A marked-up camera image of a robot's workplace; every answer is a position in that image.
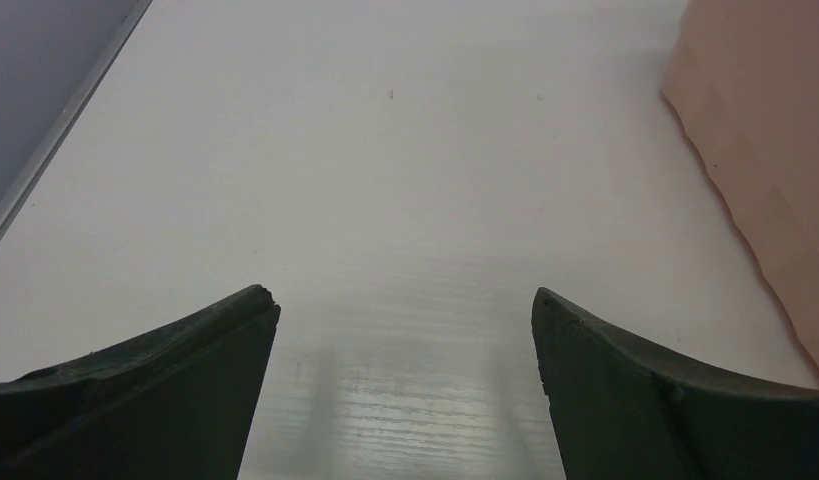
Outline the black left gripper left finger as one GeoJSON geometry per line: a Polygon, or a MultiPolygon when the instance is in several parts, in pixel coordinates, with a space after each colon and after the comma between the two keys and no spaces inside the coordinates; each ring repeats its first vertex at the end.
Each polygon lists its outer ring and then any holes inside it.
{"type": "Polygon", "coordinates": [[[261,285],[0,382],[0,479],[234,479],[280,307],[261,285]]]}

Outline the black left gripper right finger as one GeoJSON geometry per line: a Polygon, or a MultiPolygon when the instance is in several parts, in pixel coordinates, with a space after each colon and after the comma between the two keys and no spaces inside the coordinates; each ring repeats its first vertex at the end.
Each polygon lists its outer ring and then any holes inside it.
{"type": "Polygon", "coordinates": [[[819,479],[819,390],[680,354],[547,289],[531,317],[570,479],[819,479]]]}

